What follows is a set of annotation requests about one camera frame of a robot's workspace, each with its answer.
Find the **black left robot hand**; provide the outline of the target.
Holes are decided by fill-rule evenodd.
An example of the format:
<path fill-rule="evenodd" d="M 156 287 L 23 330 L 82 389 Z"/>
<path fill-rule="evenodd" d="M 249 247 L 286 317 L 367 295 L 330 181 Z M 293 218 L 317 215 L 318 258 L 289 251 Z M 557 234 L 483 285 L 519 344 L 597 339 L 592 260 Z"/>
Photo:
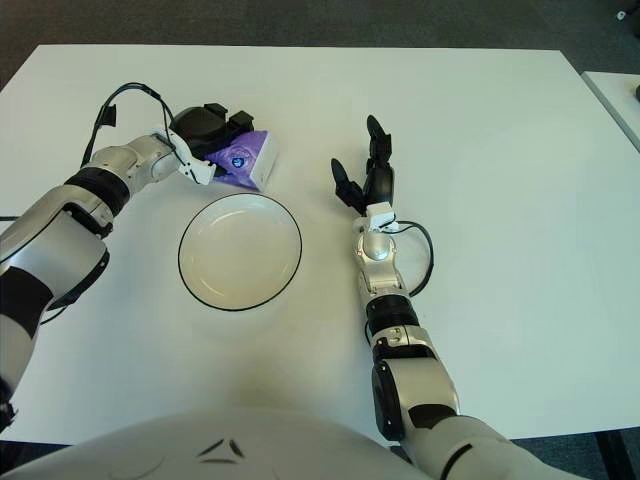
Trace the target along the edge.
<path fill-rule="evenodd" d="M 254 130 L 253 117 L 247 112 L 241 110 L 230 117 L 227 113 L 219 103 L 190 107 L 175 116 L 170 128 L 187 144 L 193 157 L 204 160 Z"/>

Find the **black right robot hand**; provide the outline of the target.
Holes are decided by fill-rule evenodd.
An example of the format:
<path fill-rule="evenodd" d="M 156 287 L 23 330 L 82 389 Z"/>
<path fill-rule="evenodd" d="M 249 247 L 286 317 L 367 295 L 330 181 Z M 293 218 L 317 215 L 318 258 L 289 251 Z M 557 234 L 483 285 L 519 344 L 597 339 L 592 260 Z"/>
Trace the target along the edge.
<path fill-rule="evenodd" d="M 370 141 L 364 186 L 361 187 L 348 178 L 338 159 L 332 158 L 330 162 L 335 182 L 335 195 L 361 216 L 366 215 L 366 208 L 369 205 L 383 202 L 392 205 L 394 197 L 394 170 L 390 164 L 392 136 L 384 131 L 373 115 L 367 117 L 366 126 Z"/>

